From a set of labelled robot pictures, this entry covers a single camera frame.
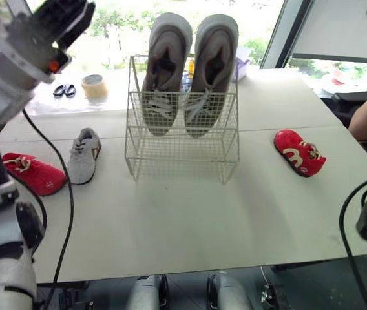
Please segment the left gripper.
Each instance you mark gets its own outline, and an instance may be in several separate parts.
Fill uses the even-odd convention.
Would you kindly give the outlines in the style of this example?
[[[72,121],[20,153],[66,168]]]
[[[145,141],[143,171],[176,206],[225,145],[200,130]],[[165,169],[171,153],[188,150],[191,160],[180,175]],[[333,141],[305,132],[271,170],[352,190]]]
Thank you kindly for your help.
[[[45,1],[36,10],[40,38],[67,49],[90,26],[96,4],[89,1]]]

